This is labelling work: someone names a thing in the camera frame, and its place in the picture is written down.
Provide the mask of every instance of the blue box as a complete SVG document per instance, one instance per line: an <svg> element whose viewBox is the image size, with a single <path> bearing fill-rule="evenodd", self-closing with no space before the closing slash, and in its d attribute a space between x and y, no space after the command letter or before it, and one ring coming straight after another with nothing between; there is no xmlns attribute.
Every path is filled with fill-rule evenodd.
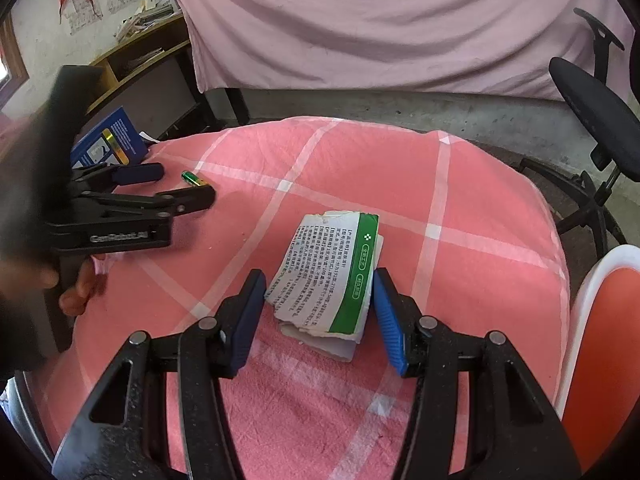
<svg viewBox="0 0 640 480"><path fill-rule="evenodd" d="M71 150L71 166L139 164L148 149L122 107L93 128Z"/></svg>

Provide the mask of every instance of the chair seat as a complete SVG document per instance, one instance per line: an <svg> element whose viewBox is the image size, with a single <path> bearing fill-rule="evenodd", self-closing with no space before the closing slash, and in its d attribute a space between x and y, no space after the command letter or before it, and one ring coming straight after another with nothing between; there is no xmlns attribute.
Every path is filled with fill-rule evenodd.
<svg viewBox="0 0 640 480"><path fill-rule="evenodd" d="M618 165L640 182L640 121L613 91L573 63L555 57L549 73L582 125Z"/></svg>

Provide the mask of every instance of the desk leg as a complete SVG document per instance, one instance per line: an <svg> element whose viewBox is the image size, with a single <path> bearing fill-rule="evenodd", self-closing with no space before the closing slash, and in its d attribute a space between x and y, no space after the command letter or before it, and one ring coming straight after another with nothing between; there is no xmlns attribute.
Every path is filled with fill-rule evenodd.
<svg viewBox="0 0 640 480"><path fill-rule="evenodd" d="M219 132L224 128L225 125L216 118L216 115L213 113L213 110L209 105L209 101L207 101L206 95L201 94L198 90L198 84L196 83L196 74L193 69L193 62L191 60L189 51L184 50L180 54L177 54L175 56L175 60L178 62L180 71L182 72L184 80L189 88L189 92L191 92L193 99L200 105L199 108L202 110L202 114L204 115L207 124L211 128L211 131Z"/></svg>
<svg viewBox="0 0 640 480"><path fill-rule="evenodd" d="M238 124L240 126L249 124L249 109L246 107L244 97L242 97L242 91L239 88L225 88L225 92L234 110Z"/></svg>

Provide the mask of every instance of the checkered pattern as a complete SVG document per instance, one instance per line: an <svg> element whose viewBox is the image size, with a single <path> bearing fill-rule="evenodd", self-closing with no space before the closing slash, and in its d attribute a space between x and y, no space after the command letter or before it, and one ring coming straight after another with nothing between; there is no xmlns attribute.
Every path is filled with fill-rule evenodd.
<svg viewBox="0 0 640 480"><path fill-rule="evenodd" d="M176 219L172 247L115 262L72 348L33 375L54 447L129 333L183 330L237 293L251 268L270 280L302 216L326 210L379 215L380 266L398 289L460 332L503 330L554 395L568 318L558 236L529 181L468 142L293 118L164 142L152 159L165 178L127 192L183 187L188 169L218 200ZM375 480L392 473L414 386L388 365L375 316L344 364L282 336L267 305L248 365L223 394L248 479ZM172 460L184 468L175 378L168 391ZM463 463L467 413L461 403L453 468Z"/></svg>

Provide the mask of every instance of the orange chair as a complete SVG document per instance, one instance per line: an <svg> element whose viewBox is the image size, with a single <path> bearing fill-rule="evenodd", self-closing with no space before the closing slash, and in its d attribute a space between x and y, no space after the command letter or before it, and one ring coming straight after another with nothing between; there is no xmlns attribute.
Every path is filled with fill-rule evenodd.
<svg viewBox="0 0 640 480"><path fill-rule="evenodd" d="M640 249L627 245L591 270L571 313L555 404L587 471L584 478L612 454L622 467L620 452L628 454L638 444L639 396ZM640 464L640 447L633 454ZM626 458L634 460L633 454Z"/></svg>

